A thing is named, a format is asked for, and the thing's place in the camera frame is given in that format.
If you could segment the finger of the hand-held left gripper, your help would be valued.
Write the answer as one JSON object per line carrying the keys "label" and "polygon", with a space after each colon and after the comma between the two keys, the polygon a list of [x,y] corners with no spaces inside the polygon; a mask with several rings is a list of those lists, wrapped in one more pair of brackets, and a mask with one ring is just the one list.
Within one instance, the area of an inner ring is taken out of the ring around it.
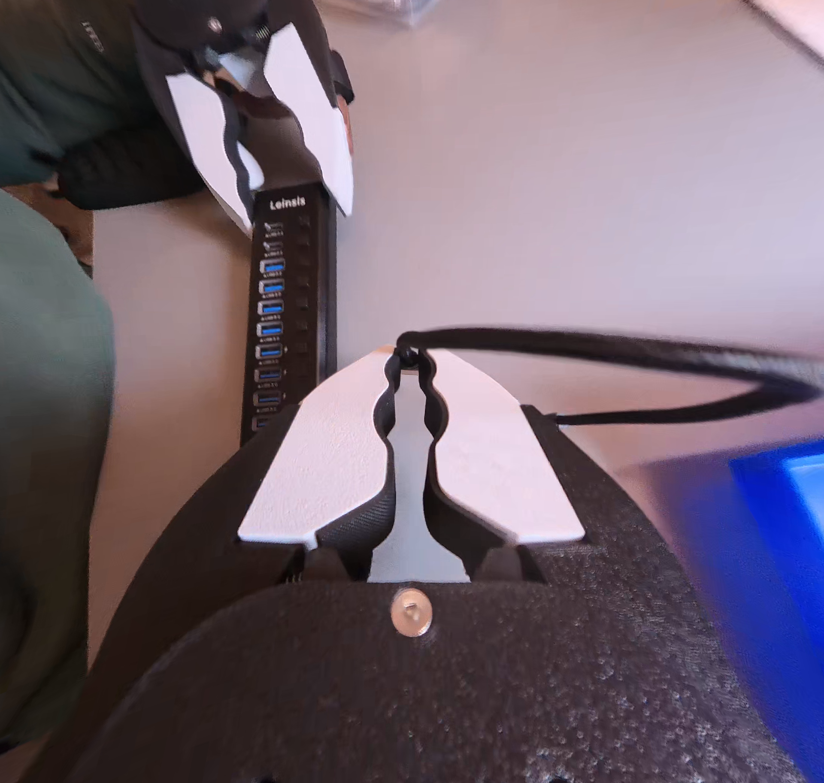
{"label": "finger of the hand-held left gripper", "polygon": [[252,236],[254,194],[263,186],[264,174],[242,145],[236,106],[189,73],[168,76],[167,86],[194,168],[232,222]]}
{"label": "finger of the hand-held left gripper", "polygon": [[272,34],[263,75],[273,96],[297,121],[304,147],[317,162],[324,187],[340,211],[351,215],[354,171],[345,117],[337,99],[329,99],[294,24]]}

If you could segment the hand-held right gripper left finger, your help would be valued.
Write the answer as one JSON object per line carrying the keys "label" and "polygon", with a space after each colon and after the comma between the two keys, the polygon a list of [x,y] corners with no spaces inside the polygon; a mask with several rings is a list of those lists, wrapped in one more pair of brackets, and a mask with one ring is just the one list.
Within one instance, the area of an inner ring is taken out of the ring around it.
{"label": "hand-held right gripper left finger", "polygon": [[327,378],[301,402],[237,534],[244,542],[321,545],[321,531],[378,496],[389,468],[380,398],[393,396],[392,348]]}

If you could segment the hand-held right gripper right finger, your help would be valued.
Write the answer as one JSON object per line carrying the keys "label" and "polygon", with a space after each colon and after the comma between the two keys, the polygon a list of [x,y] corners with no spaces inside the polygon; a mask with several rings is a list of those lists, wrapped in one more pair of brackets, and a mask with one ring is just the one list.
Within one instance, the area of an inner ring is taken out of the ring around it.
{"label": "hand-held right gripper right finger", "polygon": [[489,550],[577,544],[585,529],[521,404],[500,383],[444,349],[418,352],[432,436],[424,517],[464,567]]}

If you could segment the black usb hub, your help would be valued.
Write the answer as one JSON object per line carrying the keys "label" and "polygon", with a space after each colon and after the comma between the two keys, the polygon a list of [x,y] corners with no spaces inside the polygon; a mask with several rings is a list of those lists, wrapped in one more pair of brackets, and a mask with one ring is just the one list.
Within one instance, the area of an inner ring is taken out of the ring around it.
{"label": "black usb hub", "polygon": [[336,372],[336,221],[319,182],[255,198],[242,445]]}

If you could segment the person's green sweater torso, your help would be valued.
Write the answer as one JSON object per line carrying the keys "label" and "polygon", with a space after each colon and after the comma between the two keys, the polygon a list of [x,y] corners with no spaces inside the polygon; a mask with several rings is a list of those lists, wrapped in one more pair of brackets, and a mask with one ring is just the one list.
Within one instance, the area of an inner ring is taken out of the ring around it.
{"label": "person's green sweater torso", "polygon": [[109,307],[63,235],[2,191],[2,753],[55,729],[87,673],[113,336]]}

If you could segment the blue plastic bin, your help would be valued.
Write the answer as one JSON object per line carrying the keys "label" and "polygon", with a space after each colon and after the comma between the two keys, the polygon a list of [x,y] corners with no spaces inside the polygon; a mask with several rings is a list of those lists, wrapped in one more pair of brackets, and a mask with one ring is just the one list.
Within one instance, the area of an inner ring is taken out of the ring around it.
{"label": "blue plastic bin", "polygon": [[823,780],[822,439],[661,466],[687,570],[742,684],[808,781]]}

